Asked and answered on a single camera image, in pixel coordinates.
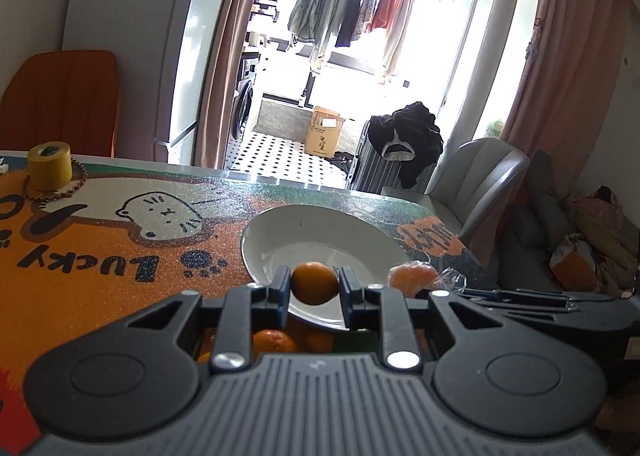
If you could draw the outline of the large orange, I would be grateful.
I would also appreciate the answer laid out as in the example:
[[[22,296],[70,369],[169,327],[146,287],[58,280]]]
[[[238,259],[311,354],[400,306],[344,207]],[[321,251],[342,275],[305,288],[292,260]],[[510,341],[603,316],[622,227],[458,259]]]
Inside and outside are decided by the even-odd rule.
[[[254,333],[252,339],[254,358],[265,353],[296,353],[295,340],[282,330],[264,329]]]

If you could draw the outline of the plastic peeled orange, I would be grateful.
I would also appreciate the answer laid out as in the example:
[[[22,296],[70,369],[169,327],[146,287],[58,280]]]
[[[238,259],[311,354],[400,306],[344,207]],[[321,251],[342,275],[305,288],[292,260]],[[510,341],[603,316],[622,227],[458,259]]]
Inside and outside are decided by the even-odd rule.
[[[416,298],[421,291],[461,292],[466,287],[466,277],[454,268],[448,267],[438,272],[433,265],[422,261],[411,261],[391,268],[387,280],[405,298]]]

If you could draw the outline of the small kumquat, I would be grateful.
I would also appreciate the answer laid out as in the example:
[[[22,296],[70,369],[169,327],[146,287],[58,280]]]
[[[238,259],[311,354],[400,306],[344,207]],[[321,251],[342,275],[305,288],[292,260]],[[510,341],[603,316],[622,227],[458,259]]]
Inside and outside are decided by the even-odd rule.
[[[299,264],[292,272],[291,291],[300,302],[321,305],[338,294],[336,274],[332,268],[319,262]]]

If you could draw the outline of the white ceramic plate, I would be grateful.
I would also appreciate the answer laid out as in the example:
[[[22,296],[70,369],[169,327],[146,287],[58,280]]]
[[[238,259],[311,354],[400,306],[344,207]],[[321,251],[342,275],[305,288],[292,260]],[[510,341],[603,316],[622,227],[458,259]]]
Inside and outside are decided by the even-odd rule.
[[[320,262],[350,267],[360,283],[387,285],[388,271],[409,261],[390,236],[344,212],[316,205],[285,205],[246,225],[241,253],[250,277],[268,285],[280,266]]]

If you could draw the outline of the striped suitcase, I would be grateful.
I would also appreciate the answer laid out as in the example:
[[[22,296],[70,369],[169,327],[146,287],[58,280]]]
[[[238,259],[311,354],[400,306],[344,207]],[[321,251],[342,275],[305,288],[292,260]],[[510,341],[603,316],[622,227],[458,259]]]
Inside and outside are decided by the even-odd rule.
[[[385,187],[404,188],[400,174],[418,155],[407,142],[402,141],[397,132],[393,139],[381,148],[379,155],[369,138],[370,121],[364,124],[352,165],[347,175],[346,186],[350,190],[370,194],[382,194]]]

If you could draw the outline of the sofa with clutter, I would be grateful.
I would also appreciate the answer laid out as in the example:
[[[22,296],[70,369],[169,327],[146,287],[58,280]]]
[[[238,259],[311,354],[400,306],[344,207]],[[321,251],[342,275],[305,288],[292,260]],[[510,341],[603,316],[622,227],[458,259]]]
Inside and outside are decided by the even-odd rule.
[[[502,289],[627,297],[637,280],[639,230],[613,191],[562,195],[551,158],[538,151],[497,239]]]

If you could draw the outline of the grey chair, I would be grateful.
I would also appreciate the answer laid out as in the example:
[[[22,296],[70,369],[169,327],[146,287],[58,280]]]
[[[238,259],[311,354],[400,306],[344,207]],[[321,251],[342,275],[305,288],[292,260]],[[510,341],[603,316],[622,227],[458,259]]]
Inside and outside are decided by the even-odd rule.
[[[460,146],[424,195],[395,187],[385,187],[382,194],[422,205],[469,246],[528,166],[528,156],[518,148],[499,138],[483,137]]]

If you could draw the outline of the colourful cartoon table mat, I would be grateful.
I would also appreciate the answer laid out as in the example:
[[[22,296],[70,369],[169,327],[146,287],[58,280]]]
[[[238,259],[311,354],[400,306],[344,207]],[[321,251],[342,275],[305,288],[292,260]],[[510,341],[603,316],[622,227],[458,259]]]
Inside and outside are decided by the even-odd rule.
[[[1,448],[39,436],[28,367],[55,346],[186,289],[217,298],[247,283],[241,237],[257,214],[316,205],[370,223],[416,260],[495,280],[454,229],[413,203],[326,185],[85,157],[85,184],[49,203],[23,194],[24,153],[1,156]]]

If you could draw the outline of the cardboard box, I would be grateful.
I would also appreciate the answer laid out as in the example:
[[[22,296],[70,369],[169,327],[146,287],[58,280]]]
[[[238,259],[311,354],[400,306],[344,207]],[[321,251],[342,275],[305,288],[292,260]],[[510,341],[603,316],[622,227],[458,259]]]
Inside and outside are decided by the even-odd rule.
[[[344,121],[337,111],[314,106],[305,138],[305,153],[320,158],[333,158]]]

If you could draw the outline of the left pink curtain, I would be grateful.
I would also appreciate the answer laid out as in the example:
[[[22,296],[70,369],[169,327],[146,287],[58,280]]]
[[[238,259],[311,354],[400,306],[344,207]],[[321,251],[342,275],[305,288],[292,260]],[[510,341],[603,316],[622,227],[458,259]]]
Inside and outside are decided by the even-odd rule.
[[[236,75],[253,2],[222,0],[198,112],[193,164],[200,168],[220,169],[224,166]]]

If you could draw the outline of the pink curtain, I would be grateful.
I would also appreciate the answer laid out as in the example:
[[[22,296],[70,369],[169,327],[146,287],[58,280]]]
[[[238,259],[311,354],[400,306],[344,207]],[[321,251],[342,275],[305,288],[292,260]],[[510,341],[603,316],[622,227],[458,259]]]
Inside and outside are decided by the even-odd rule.
[[[193,164],[200,168],[220,169],[224,166],[236,75],[253,2],[222,0],[198,112]]]
[[[501,137],[548,153],[561,190],[577,181],[614,94],[631,0],[538,0],[520,86]]]

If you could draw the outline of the black clothes pile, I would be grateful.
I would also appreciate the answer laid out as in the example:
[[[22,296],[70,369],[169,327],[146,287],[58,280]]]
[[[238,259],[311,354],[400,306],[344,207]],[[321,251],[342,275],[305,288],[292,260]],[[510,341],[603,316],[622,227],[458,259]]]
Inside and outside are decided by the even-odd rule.
[[[416,185],[423,171],[436,164],[444,150],[435,116],[421,101],[407,104],[391,115],[372,117],[368,138],[381,158],[409,153],[409,160],[393,157],[393,161],[400,162],[399,182],[405,189]]]

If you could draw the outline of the washing machine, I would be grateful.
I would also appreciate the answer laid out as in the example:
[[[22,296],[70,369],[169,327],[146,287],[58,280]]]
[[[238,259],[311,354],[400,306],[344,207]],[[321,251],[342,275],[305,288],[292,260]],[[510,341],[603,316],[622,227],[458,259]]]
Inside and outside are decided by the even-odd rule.
[[[230,135],[236,141],[242,138],[250,107],[252,107],[259,58],[259,52],[242,52],[241,55],[230,127]]]

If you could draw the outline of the yellow tape roll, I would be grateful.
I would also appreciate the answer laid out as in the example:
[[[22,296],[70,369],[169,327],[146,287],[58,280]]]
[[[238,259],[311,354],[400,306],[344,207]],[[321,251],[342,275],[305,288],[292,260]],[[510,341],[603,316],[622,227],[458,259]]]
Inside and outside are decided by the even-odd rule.
[[[66,186],[73,177],[70,145],[46,142],[32,147],[27,153],[27,172],[35,190],[52,191]]]

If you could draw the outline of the right pink curtain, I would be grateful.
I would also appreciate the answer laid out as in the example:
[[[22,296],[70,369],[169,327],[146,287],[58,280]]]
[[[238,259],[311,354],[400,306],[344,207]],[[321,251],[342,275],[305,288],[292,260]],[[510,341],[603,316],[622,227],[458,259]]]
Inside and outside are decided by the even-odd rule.
[[[614,94],[631,0],[538,0],[520,86],[501,137],[548,153],[561,190],[577,181]]]

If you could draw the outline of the orange chair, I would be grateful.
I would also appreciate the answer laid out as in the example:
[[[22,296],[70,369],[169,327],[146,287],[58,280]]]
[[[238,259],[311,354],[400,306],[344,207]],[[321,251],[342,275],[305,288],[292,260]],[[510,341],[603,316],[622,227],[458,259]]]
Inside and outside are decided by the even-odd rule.
[[[72,153],[113,156],[119,101],[117,61],[108,50],[32,56],[1,97],[1,148],[64,142]]]

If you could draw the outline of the white refrigerator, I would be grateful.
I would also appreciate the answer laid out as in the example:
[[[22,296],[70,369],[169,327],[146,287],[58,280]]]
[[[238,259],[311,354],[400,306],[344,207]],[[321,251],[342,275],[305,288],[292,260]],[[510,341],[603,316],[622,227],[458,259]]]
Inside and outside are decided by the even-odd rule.
[[[190,165],[224,0],[70,0],[65,49],[117,61],[119,158]]]

